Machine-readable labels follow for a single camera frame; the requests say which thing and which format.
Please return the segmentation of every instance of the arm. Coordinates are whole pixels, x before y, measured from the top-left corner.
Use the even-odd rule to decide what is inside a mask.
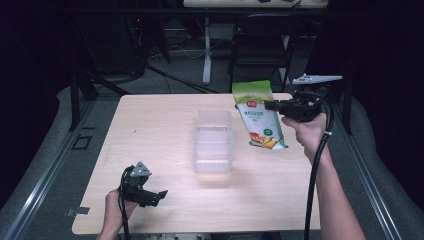
[[[304,146],[305,155],[311,163],[325,131],[325,120],[323,113],[308,123],[298,123],[286,117],[281,119],[285,125],[296,130],[296,139]],[[323,239],[365,239],[343,191],[327,145],[321,154],[316,187]]]
[[[105,216],[103,227],[98,240],[115,240],[122,228],[122,213],[119,208],[119,192],[117,189],[109,192],[105,197]],[[128,218],[137,207],[137,203],[125,201],[125,210]]]

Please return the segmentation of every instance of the chair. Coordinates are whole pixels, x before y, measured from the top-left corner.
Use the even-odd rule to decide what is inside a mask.
[[[285,68],[284,92],[290,68],[293,43],[303,30],[302,21],[293,16],[251,14],[234,25],[228,73],[232,92],[234,66],[248,68]]]

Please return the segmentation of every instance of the dark background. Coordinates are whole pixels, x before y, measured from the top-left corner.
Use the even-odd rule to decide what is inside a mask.
[[[181,1],[166,3],[181,6]],[[57,3],[21,0],[2,1],[0,6],[1,206],[42,143],[58,110],[56,94],[69,86],[75,69],[130,74],[138,67],[121,20],[109,19],[112,33],[92,37],[87,45],[110,44],[108,50],[127,61],[105,55],[99,58],[102,62],[95,62],[75,31],[90,36],[90,27],[96,29],[100,23],[88,21],[91,26],[73,29],[43,10],[49,4]],[[104,4],[110,7],[115,1]],[[380,158],[424,209],[420,151],[424,147],[424,27],[418,6],[416,1],[331,1],[330,12],[372,11],[373,15],[324,21],[306,72],[353,78],[354,97],[367,110]],[[101,55],[103,50],[91,51]]]

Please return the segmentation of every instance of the yellow package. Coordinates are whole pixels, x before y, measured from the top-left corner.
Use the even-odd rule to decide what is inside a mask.
[[[237,109],[250,136],[250,145],[269,148],[287,148],[277,112],[265,109],[264,101],[273,101],[268,80],[233,83]]]

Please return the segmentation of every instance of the black cable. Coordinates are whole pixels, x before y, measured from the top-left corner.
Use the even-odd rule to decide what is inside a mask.
[[[310,230],[310,223],[311,223],[311,214],[312,214],[312,204],[314,200],[314,191],[315,191],[315,182],[316,182],[316,176],[318,172],[318,166],[319,162],[321,160],[321,154],[324,150],[325,144],[327,143],[328,138],[331,136],[331,128],[333,127],[334,122],[334,110],[333,106],[331,104],[328,104],[323,98],[316,93],[309,93],[311,95],[317,96],[317,101],[320,101],[323,103],[324,109],[327,113],[327,120],[326,120],[326,127],[325,127],[325,133],[321,138],[321,142],[318,146],[318,149],[315,153],[315,157],[312,163],[312,170],[311,175],[309,179],[309,189],[308,189],[308,200],[306,205],[306,217],[305,217],[305,231],[304,231],[304,239],[309,239],[309,230]]]
[[[202,93],[207,93],[207,91],[212,92],[212,93],[219,93],[218,91],[209,89],[207,87],[204,87],[204,86],[201,86],[201,85],[198,85],[198,84],[189,82],[189,81],[187,81],[187,80],[185,80],[183,78],[180,78],[180,77],[171,75],[169,73],[163,72],[163,71],[161,71],[161,70],[159,70],[157,68],[154,68],[154,67],[150,66],[149,64],[146,66],[146,69],[149,69],[149,70],[151,70],[151,71],[153,71],[155,73],[158,73],[158,74],[160,74],[162,76],[165,76],[167,78],[170,78],[170,79],[173,79],[173,80],[178,81],[180,83],[183,83],[183,84],[185,84],[185,85],[187,85],[187,86],[189,86],[189,87],[191,87],[191,88],[193,88],[193,89],[195,89],[195,90],[197,90],[199,92],[202,92]]]
[[[127,216],[127,212],[125,210],[125,199],[124,199],[124,196],[123,196],[123,193],[124,193],[123,185],[124,185],[124,181],[125,181],[125,176],[131,171],[131,169],[132,169],[131,167],[128,167],[128,168],[125,169],[125,171],[122,173],[121,184],[119,185],[118,204],[119,204],[119,208],[121,209],[122,225],[124,226],[124,234],[125,234],[126,240],[130,240],[131,236],[130,236],[129,227],[128,227],[128,216]]]

